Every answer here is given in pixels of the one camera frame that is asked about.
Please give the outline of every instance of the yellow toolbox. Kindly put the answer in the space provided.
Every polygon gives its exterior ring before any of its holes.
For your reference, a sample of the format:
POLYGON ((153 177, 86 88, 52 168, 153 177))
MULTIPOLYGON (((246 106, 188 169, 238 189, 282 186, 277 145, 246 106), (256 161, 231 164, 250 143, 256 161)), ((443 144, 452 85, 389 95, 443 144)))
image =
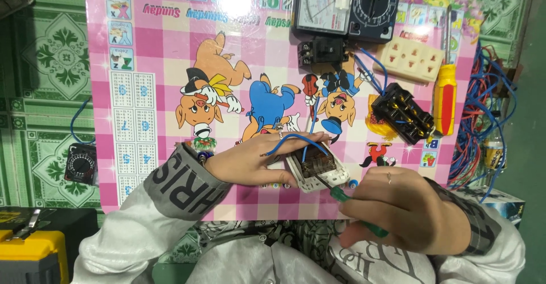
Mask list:
POLYGON ((95 209, 0 207, 0 283, 68 284, 95 209))

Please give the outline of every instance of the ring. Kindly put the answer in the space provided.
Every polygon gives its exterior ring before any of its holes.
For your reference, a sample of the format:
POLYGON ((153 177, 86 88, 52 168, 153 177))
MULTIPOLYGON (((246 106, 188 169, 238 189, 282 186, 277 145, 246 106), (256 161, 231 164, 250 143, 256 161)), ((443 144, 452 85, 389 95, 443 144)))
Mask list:
POLYGON ((275 124, 275 130, 278 131, 278 136, 279 138, 282 140, 282 124, 281 123, 277 123, 275 124))

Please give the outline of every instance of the green screwdriver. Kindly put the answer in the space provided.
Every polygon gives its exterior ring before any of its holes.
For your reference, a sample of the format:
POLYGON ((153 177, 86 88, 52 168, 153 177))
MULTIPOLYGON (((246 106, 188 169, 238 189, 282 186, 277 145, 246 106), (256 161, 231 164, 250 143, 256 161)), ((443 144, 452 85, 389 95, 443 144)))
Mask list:
MULTIPOLYGON (((344 203, 347 200, 350 200, 351 197, 345 194, 345 192, 339 188, 339 187, 332 187, 329 183, 324 181, 322 178, 320 178, 318 175, 314 174, 314 176, 323 183, 328 189, 330 189, 330 196, 333 197, 336 201, 344 203)), ((367 223, 366 221, 361 221, 363 225, 365 225, 372 233, 379 237, 384 238, 387 235, 389 235, 389 232, 385 231, 384 229, 378 227, 377 225, 373 225, 371 223, 367 223)))

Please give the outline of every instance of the white jacket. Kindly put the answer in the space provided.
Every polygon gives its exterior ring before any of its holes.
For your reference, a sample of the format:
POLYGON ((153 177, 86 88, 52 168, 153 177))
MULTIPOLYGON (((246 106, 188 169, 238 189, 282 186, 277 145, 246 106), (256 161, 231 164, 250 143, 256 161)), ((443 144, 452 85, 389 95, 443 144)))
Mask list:
MULTIPOLYGON (((158 257, 220 202, 229 186, 204 170, 193 150, 179 146, 81 243, 72 283, 153 283, 158 257)), ((525 245, 515 227, 494 209, 435 189, 469 217, 472 240, 460 256, 426 256, 366 241, 342 248, 332 237, 323 269, 280 242, 250 236, 209 249, 187 283, 515 283, 525 265, 525 245)))

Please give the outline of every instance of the person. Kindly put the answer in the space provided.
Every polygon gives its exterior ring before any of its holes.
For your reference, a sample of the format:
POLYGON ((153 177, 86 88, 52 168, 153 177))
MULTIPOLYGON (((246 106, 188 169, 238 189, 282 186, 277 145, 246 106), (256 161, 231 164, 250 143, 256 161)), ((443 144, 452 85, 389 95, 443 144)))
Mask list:
MULTIPOLYGON (((323 132, 305 134, 327 141, 323 132)), ((74 284, 153 283, 154 262, 228 193, 231 184, 284 183, 291 172, 268 169, 269 158, 305 147, 277 134, 256 136, 204 164, 185 144, 106 215, 80 244, 74 284)), ((462 200, 417 172, 392 166, 368 169, 344 215, 378 225, 373 235, 359 221, 329 238, 326 267, 281 242, 242 235, 207 249, 187 283, 515 283, 525 245, 515 227, 491 208, 462 200)))

